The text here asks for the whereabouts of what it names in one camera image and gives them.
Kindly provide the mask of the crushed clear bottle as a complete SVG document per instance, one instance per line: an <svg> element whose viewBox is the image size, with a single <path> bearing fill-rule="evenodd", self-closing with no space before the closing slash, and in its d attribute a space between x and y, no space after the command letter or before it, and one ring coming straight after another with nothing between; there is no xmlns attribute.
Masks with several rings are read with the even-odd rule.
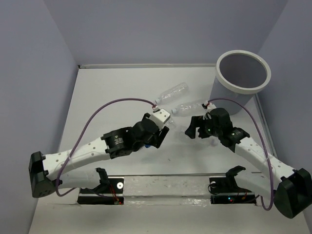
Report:
<svg viewBox="0 0 312 234"><path fill-rule="evenodd" d="M168 120L167 127L169 127L170 130L173 130L174 133L174 138L175 140L189 144L189 145L198 145L200 147L204 146L212 146L215 147L218 145L218 142L216 138L214 137L209 137L209 138L195 138L195 139L190 139L187 135L185 135L185 131L187 130L187 127L178 125L172 117Z"/></svg>

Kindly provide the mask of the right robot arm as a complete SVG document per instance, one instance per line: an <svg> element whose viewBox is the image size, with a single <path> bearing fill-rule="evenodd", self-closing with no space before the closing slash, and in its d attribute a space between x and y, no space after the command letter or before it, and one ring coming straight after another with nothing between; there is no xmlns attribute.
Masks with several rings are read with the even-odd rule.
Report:
<svg viewBox="0 0 312 234"><path fill-rule="evenodd" d="M311 174L303 168L296 170L267 153L246 131L233 126L225 109L216 108L204 116L193 116L185 135L191 139L216 137L262 173L261 176L238 173L226 177L224 185L229 191L246 188L271 199L287 218L296 217L312 204Z"/></svg>

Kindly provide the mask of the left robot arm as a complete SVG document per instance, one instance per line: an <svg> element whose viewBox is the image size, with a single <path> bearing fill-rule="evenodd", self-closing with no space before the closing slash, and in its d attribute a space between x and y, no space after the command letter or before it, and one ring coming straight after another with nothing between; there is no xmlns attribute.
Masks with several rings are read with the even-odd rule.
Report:
<svg viewBox="0 0 312 234"><path fill-rule="evenodd" d="M111 131L82 146L55 154L35 152L30 156L29 176L33 198L55 193L58 189L86 188L100 194L110 183L106 170L95 168L78 171L78 168L97 162L128 156L143 147L159 148L169 128L171 115L161 109L146 113L133 127Z"/></svg>

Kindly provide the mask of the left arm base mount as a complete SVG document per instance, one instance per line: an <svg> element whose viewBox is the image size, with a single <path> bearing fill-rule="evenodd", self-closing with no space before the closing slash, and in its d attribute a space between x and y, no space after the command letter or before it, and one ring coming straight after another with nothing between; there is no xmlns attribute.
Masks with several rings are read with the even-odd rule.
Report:
<svg viewBox="0 0 312 234"><path fill-rule="evenodd" d="M80 205L123 205L124 177L110 176L109 185L94 189L80 189L77 203Z"/></svg>

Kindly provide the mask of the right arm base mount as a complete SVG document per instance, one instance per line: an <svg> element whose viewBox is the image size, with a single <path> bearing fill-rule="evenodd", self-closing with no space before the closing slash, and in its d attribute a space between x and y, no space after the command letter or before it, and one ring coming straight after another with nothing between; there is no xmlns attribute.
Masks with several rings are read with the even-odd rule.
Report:
<svg viewBox="0 0 312 234"><path fill-rule="evenodd" d="M226 177L211 177L209 179L208 192L213 205L228 204L254 204L257 203L258 195L252 191L239 188L234 181Z"/></svg>

